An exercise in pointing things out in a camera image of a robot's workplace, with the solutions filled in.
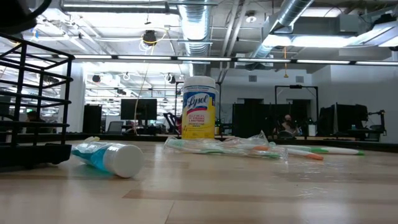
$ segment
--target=ceiling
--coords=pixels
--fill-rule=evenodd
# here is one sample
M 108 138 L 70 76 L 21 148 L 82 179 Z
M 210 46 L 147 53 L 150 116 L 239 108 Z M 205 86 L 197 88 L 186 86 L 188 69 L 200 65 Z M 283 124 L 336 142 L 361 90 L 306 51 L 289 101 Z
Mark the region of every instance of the ceiling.
M 98 4 L 112 4 L 112 0 L 80 0 L 79 2 L 98 2 Z M 124 4 L 137 1 L 120 0 Z M 228 18 L 231 12 L 232 0 L 214 0 L 217 6 L 211 8 L 211 27 L 210 55 L 220 56 L 224 37 L 227 32 Z M 258 0 L 248 4 L 247 11 L 254 11 L 256 21 L 249 23 L 243 20 L 239 30 L 239 40 L 233 45 L 233 54 L 246 54 L 252 52 L 262 42 L 261 28 L 267 16 L 279 11 L 281 0 Z M 380 10 L 396 4 L 396 1 L 340 1 L 324 0 L 315 1 L 302 16 L 305 17 L 336 17 L 342 12 L 350 14 L 366 13 L 367 11 Z M 38 25 L 35 29 L 23 32 L 24 38 L 38 44 L 46 45 L 66 53 L 79 54 L 111 54 L 111 55 L 184 55 L 185 46 L 179 43 L 183 40 L 180 27 L 180 17 L 174 14 L 128 14 L 110 12 L 62 12 L 57 4 L 54 3 L 37 18 Z M 142 35 L 145 30 L 154 30 L 157 39 L 161 40 L 152 49 L 146 49 L 141 45 Z M 5 52 L 13 47 L 14 44 L 5 39 L 0 39 L 0 52 Z M 38 49 L 29 49 L 29 53 L 45 54 Z M 382 60 L 389 53 L 386 48 L 367 47 L 352 49 L 331 49 L 331 48 L 311 48 L 311 47 L 286 47 L 286 57 L 288 58 L 316 58 L 316 59 L 345 59 L 361 58 L 367 60 Z M 283 58 L 283 49 L 273 49 L 271 54 L 274 58 Z M 98 87 L 129 87 L 139 88 L 143 84 L 145 88 L 175 88 L 174 84 L 165 81 L 165 76 L 169 73 L 175 75 L 177 81 L 183 80 L 184 76 L 189 75 L 189 64 L 148 64 L 148 63 L 126 63 L 126 62 L 81 62 L 84 73 L 87 75 L 86 96 L 92 99 L 100 99 L 98 96 L 118 96 L 116 90 L 100 90 Z M 283 64 L 275 64 L 273 70 L 284 69 Z M 311 73 L 319 67 L 311 65 L 289 65 L 288 69 L 305 70 Z M 228 83 L 239 83 L 241 77 L 238 74 L 247 73 L 245 70 L 232 72 L 227 75 L 225 81 Z M 111 76 L 111 80 L 118 83 L 94 83 L 93 75 L 102 77 Z M 3 72 L 2 78 L 16 80 L 17 73 L 11 69 Z M 37 83 L 37 77 L 29 74 L 26 82 Z M 58 90 L 49 90 L 49 95 L 57 95 Z M 129 91 L 127 96 L 136 96 L 136 91 Z M 156 97 L 164 98 L 173 96 L 174 92 L 158 94 Z

